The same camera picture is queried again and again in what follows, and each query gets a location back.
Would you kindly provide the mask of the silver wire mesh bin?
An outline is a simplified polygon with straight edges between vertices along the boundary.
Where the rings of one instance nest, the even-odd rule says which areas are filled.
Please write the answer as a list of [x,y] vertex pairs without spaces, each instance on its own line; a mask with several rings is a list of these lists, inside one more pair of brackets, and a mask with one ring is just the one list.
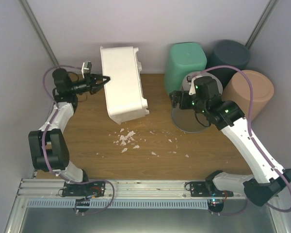
[[[180,91],[189,91],[191,88],[191,80],[203,76],[210,76],[216,80],[219,93],[222,94],[223,86],[220,80],[209,72],[204,72],[202,74],[200,72],[191,72],[187,74],[182,80]],[[172,102],[171,120],[173,124],[185,133],[200,133],[205,130],[209,126],[206,117],[202,114],[195,114],[193,109],[181,110],[180,99],[178,99],[177,103],[172,100],[173,92],[174,91],[169,93],[169,98]]]

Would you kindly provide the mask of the white plastic tub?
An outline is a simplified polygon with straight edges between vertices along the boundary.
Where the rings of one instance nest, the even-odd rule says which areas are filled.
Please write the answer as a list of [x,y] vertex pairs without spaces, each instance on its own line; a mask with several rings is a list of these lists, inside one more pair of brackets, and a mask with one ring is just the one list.
[[104,85],[107,112],[115,123],[149,114],[140,77],[142,65],[135,47],[100,48],[102,74],[110,77]]

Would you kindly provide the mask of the green plastic bin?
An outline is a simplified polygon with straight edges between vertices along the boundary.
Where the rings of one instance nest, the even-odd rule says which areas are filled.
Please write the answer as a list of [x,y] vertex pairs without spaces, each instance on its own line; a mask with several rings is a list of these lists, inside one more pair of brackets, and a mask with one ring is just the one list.
[[186,75],[202,71],[207,58],[202,47],[195,42],[174,44],[168,54],[164,72],[164,87],[167,94],[180,90]]

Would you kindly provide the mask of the dark grey plastic bin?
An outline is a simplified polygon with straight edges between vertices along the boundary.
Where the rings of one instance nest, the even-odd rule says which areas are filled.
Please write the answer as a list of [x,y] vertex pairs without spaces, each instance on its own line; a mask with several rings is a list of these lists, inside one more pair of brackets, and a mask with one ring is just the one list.
[[[220,40],[215,44],[208,58],[206,68],[226,65],[244,70],[246,69],[250,59],[250,51],[243,44],[233,40]],[[230,68],[220,68],[211,70],[209,73],[218,78],[223,86],[223,89],[225,89],[236,71]]]

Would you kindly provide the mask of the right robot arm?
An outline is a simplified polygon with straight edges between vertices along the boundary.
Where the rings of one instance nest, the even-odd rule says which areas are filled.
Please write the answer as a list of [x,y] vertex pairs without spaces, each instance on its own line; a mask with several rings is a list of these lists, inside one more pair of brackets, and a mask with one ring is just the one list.
[[222,191],[245,195],[256,206],[264,206],[285,187],[291,188],[291,168],[284,169],[269,154],[250,128],[250,122],[233,101],[223,101],[217,81],[210,76],[192,78],[188,91],[169,94],[172,107],[194,110],[206,117],[237,148],[249,165],[251,175],[217,170],[205,178],[205,191],[215,197]]

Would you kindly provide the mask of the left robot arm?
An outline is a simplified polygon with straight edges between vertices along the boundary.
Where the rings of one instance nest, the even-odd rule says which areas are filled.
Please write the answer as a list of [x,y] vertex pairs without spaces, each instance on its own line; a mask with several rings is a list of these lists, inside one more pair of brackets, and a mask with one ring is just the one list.
[[90,192],[90,184],[84,170],[70,161],[68,147],[63,132],[68,121],[76,112],[78,96],[91,95],[101,90],[110,81],[110,77],[91,73],[89,66],[81,68],[83,78],[72,81],[68,66],[55,66],[45,74],[52,72],[55,88],[47,95],[53,102],[53,110],[39,130],[28,135],[32,165],[35,170],[49,172],[73,184],[73,190],[79,196]]

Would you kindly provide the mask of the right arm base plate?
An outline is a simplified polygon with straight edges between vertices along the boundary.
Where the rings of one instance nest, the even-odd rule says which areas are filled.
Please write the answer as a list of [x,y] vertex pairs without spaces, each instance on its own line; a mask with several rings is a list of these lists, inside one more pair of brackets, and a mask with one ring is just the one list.
[[209,186],[205,181],[191,181],[184,184],[184,189],[190,192],[191,197],[228,198],[233,197],[230,191],[220,191]]

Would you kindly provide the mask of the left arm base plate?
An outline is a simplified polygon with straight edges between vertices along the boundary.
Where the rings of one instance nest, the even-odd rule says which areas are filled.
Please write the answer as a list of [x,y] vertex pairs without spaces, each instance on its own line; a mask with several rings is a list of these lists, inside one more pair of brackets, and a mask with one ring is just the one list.
[[98,181],[89,184],[64,183],[58,191],[60,197],[98,198],[104,196],[105,182]]

